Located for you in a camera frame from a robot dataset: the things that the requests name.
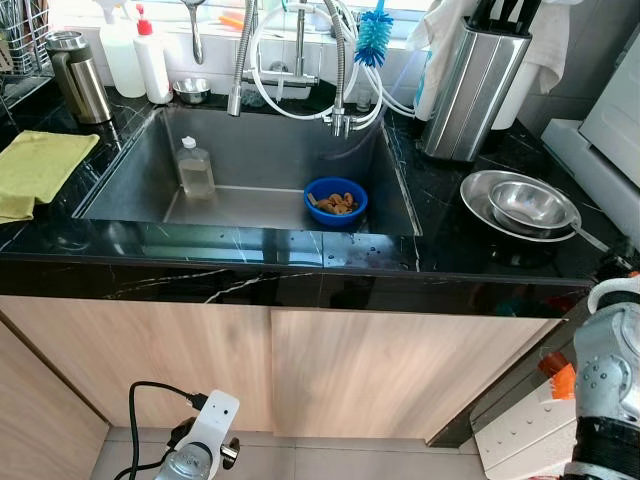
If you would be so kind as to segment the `large steel plate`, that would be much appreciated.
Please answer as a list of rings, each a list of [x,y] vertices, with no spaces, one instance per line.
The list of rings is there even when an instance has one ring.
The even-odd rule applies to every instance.
[[[554,196],[558,197],[559,201],[567,207],[567,210],[570,211],[570,215],[573,218],[572,223],[575,223],[575,221],[580,221],[581,223],[580,211],[577,210],[577,207],[573,205],[572,202],[568,200],[568,197],[564,195],[563,192],[559,191],[559,189],[549,186],[549,184],[543,182],[543,180],[527,177],[527,175],[518,173],[503,172],[503,170],[480,170],[480,172],[474,172],[467,175],[460,186],[463,204],[467,206],[468,210],[474,212],[477,218],[484,221],[485,224],[488,224],[489,227],[498,229],[500,232],[506,233],[507,236],[522,239],[522,241],[559,242],[566,241],[566,239],[575,236],[575,230],[571,227],[564,229],[563,232],[557,234],[557,236],[540,238],[535,236],[525,236],[525,234],[513,232],[513,230],[508,230],[506,227],[499,225],[492,215],[492,205],[490,205],[488,200],[488,193],[494,184],[503,182],[503,180],[522,180],[522,182],[531,183],[534,184],[534,186],[549,189],[549,191],[552,192]]]

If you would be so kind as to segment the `steel spoon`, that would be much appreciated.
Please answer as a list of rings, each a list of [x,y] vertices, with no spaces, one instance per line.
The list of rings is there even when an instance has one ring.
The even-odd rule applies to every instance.
[[[570,227],[575,230],[576,236],[580,236],[582,239],[584,239],[584,241],[588,242],[590,246],[596,248],[596,250],[602,251],[603,253],[611,252],[611,247],[609,247],[607,243],[604,243],[603,241],[600,241],[600,239],[593,236],[593,234],[586,232],[586,230],[582,228],[580,221],[571,223]]]

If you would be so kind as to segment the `steel mixing bowl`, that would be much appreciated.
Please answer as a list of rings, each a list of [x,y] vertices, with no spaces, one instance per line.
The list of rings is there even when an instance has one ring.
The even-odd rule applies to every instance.
[[[572,224],[567,207],[547,188],[522,180],[503,180],[488,193],[495,221],[525,236],[557,236]]]

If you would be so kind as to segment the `orange plastic piece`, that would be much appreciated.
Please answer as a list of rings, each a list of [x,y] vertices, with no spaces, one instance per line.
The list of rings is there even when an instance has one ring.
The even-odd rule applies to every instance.
[[[545,355],[538,367],[548,376],[550,398],[553,401],[570,401],[575,398],[576,371],[563,353],[552,352]]]

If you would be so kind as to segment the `light wood side cabinet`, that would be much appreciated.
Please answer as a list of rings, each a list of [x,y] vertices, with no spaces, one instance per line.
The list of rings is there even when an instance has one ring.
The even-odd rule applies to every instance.
[[[108,430],[0,323],[0,480],[88,480]]]

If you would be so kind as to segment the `white container blue label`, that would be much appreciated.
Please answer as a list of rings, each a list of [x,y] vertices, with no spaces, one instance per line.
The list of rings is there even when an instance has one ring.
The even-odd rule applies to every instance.
[[[529,46],[512,38],[457,42],[435,99],[422,105],[417,92],[415,115],[451,134],[512,127],[538,76],[524,60]]]

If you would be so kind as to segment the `white plastic box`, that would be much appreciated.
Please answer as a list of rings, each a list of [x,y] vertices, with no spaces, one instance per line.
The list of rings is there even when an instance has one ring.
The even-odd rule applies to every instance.
[[[489,480],[559,476],[576,444],[576,399],[556,399],[548,383],[477,431],[475,442]]]

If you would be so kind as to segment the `stainless steel knife block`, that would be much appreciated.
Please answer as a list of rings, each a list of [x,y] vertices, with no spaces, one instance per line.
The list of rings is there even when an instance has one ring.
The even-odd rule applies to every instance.
[[[481,29],[462,17],[417,151],[439,161],[474,163],[531,41],[530,33]]]

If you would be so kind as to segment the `clear soap bottle white cap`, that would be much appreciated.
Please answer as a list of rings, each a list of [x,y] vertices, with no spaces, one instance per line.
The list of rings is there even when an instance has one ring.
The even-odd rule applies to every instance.
[[[197,146],[196,138],[183,137],[182,148],[175,154],[180,183],[188,198],[212,198],[216,188],[212,177],[212,159],[209,151]]]

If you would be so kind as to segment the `blue bottle brush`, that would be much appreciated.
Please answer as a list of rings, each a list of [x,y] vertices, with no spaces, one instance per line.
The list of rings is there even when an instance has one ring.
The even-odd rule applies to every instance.
[[[387,13],[385,4],[387,4],[387,0],[378,0],[374,9],[364,12],[358,17],[358,33],[353,60],[364,67],[381,68],[387,59],[394,19]]]

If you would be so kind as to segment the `white squeeze bottle red cap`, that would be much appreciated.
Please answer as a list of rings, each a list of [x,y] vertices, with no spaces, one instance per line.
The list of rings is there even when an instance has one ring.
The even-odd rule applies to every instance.
[[[156,105],[166,105],[173,100],[172,87],[166,72],[163,42],[155,35],[154,26],[145,17],[145,6],[134,5],[137,12],[134,54],[140,64],[143,87],[148,101]]]

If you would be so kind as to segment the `steel spring pull-down faucet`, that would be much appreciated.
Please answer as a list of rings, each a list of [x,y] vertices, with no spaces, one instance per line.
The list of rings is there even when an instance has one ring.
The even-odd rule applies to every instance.
[[[227,113],[233,116],[241,114],[242,93],[244,82],[250,82],[257,91],[265,92],[260,77],[259,61],[256,54],[259,52],[259,33],[257,33],[257,19],[261,12],[262,0],[244,0],[244,28],[236,50],[236,61],[233,69],[233,86],[230,87]],[[284,9],[301,13],[306,10],[321,18],[329,19],[330,31],[335,40],[335,74],[334,74],[334,100],[328,109],[315,114],[293,114],[276,104],[276,101],[264,97],[266,105],[276,110],[276,113],[296,120],[324,120],[333,129],[333,134],[338,137],[346,137],[349,132],[361,131],[372,124],[372,120],[378,115],[375,111],[364,116],[356,116],[347,113],[346,100],[349,93],[355,91],[356,82],[362,68],[360,64],[352,60],[351,54],[355,52],[358,22],[351,9],[343,4],[342,0],[319,0],[317,3],[308,1],[293,1],[285,3]]]

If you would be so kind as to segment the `translucent white spray bottle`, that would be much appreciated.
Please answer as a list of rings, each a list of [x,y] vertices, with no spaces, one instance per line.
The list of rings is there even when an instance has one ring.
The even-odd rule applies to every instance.
[[[95,0],[101,6],[104,24],[99,28],[99,41],[105,51],[106,64],[110,70],[115,90],[128,99],[146,96],[145,83],[136,51],[136,22],[128,13],[118,13],[125,0]]]

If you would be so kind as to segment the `hanging steel ladle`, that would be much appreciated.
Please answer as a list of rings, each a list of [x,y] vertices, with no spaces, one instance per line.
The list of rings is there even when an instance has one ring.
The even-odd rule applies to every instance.
[[[192,56],[197,65],[205,64],[204,38],[202,38],[200,26],[200,8],[207,0],[180,0],[186,6],[189,14],[189,29],[191,29]]]

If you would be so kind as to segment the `black handled knife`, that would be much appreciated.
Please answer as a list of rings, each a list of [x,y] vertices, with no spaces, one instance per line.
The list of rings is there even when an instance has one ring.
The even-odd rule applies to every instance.
[[[527,35],[540,4],[541,0],[506,0],[500,14],[508,31],[513,35]]]
[[[468,20],[468,26],[474,29],[490,29],[493,27],[495,6],[500,6],[504,0],[477,0],[474,12]]]

